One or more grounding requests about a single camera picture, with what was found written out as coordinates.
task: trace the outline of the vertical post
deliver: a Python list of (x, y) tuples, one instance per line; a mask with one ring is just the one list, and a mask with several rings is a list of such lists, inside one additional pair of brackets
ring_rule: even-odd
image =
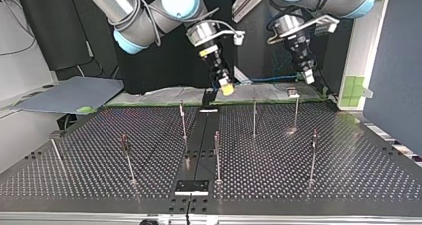
[(257, 136), (257, 101), (254, 99), (254, 132), (253, 138)]
[(297, 123), (298, 123), (298, 109), (299, 109), (299, 94), (298, 90), (296, 88), (287, 88), (287, 94), (289, 98), (295, 98), (295, 118), (293, 120), (293, 128), (291, 133), (294, 133), (297, 129)]
[(220, 174), (220, 133), (215, 132), (214, 136), (214, 152), (217, 157), (217, 184), (221, 184), (223, 181), (221, 180), (221, 174)]
[(65, 177), (68, 177), (66, 174), (65, 164), (63, 163), (62, 156), (59, 153), (59, 149), (57, 148), (56, 142), (53, 138), (50, 139), (50, 143), (53, 146), (54, 152), (56, 153), (57, 158), (59, 159), (60, 165), (62, 166), (63, 172), (65, 173)]
[(187, 134), (186, 134), (186, 122), (185, 122), (185, 113), (183, 110), (183, 101), (180, 103), (180, 116), (182, 117), (182, 124), (183, 124), (183, 139), (187, 142)]
[(310, 172), (310, 181), (309, 181), (309, 187), (314, 183), (314, 167), (316, 162), (316, 156), (317, 156), (317, 149), (319, 147), (319, 135), (317, 128), (314, 129), (313, 137), (312, 137), (312, 143), (311, 146), (313, 148), (313, 160), (311, 162), (311, 172)]
[(130, 145), (129, 145), (129, 139), (128, 139), (127, 133), (124, 133), (121, 137), (121, 149), (123, 151), (123, 155), (127, 159), (127, 165), (129, 167), (129, 170), (130, 170), (131, 183), (136, 184), (137, 181), (136, 181), (136, 178), (134, 177), (133, 165), (132, 165), (131, 160), (130, 160)]
[(52, 146), (53, 146), (53, 149), (54, 149), (54, 152), (56, 153), (57, 158), (59, 158), (60, 162), (63, 162), (63, 161), (62, 161), (62, 157), (61, 157), (61, 156), (60, 156), (60, 154), (59, 154), (59, 150), (57, 149), (56, 142), (54, 141), (54, 139), (53, 139), (53, 138), (52, 138), (52, 139), (50, 139), (50, 142), (51, 142), (51, 144), (52, 144)]
[(298, 108), (299, 108), (299, 95), (296, 97), (296, 104), (295, 104), (295, 121), (293, 124), (293, 128), (296, 129), (296, 124), (298, 121)]

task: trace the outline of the white wall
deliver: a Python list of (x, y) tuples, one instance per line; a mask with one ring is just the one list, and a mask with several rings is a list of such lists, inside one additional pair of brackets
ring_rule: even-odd
[[(14, 4), (9, 5), (21, 22), (25, 22), (22, 10)], [(31, 42), (32, 39), (0, 3), (0, 54), (20, 50)], [(19, 54), (0, 56), (0, 101), (52, 81), (46, 61), (37, 44)]]
[(0, 119), (0, 173), (48, 142), (60, 116), (19, 111)]
[[(9, 4), (21, 22), (24, 14)], [(32, 42), (4, 5), (0, 4), (0, 54), (26, 48)], [(30, 50), (0, 56), (0, 109), (24, 94), (53, 81), (37, 44)], [(0, 110), (0, 173), (49, 140), (58, 114)]]
[(362, 97), (359, 106), (342, 107), (341, 98), (344, 90), (344, 82), (347, 76), (365, 77), (363, 86), (369, 87), (372, 75), (375, 56), (381, 37), (385, 13), (389, 0), (382, 0), (375, 3), (373, 9), (364, 17), (356, 19), (350, 39), (347, 61), (344, 68), (343, 80), (340, 89), (340, 102), (338, 105), (343, 110), (363, 110), (366, 98)]

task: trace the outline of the green sticky note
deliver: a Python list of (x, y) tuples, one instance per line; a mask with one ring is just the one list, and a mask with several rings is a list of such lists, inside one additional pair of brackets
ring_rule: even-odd
[(361, 96), (363, 96), (363, 86), (362, 85), (354, 86), (354, 88), (353, 88), (353, 96), (354, 97), (361, 97)]
[(355, 76), (347, 76), (347, 77), (345, 78), (345, 84), (346, 84), (347, 86), (349, 86), (349, 85), (354, 85), (354, 81), (355, 81), (355, 79), (356, 79), (356, 77), (355, 77)]
[(341, 106), (342, 107), (349, 107), (350, 106), (350, 97), (343, 97), (341, 99)]
[(86, 113), (86, 114), (95, 113), (96, 111), (97, 111), (96, 109), (93, 109), (90, 106), (84, 106), (77, 109), (78, 113)]
[(359, 106), (360, 97), (353, 97), (350, 99), (350, 107), (358, 107)]
[(343, 96), (344, 97), (353, 96), (353, 86), (352, 85), (347, 85), (347, 86), (344, 87)]
[(365, 81), (365, 77), (356, 77), (354, 80), (355, 85), (363, 85), (363, 82)]

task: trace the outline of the blue mat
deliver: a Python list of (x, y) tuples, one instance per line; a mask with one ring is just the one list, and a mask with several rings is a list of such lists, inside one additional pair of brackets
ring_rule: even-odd
[(43, 113), (92, 113), (123, 89), (121, 80), (73, 77), (15, 105)]

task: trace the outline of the perforated metal table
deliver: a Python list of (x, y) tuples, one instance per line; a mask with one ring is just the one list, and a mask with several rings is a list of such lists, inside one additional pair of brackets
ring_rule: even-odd
[[(63, 164), (48, 143), (0, 175), (0, 221), (42, 220), (40, 214), (71, 221), (79, 214), (87, 221), (137, 223), (145, 217), (220, 224), (422, 222), (417, 165), (332, 103), (300, 104), (292, 132), (294, 109), (258, 104), (253, 139), (252, 105), (211, 113), (188, 107), (185, 143), (179, 107), (104, 108), (57, 141)], [(315, 128), (319, 150), (310, 182)], [(216, 131), (221, 184), (215, 183)], [(124, 133), (136, 185), (120, 148)], [(209, 182), (208, 196), (176, 196), (182, 180)]]

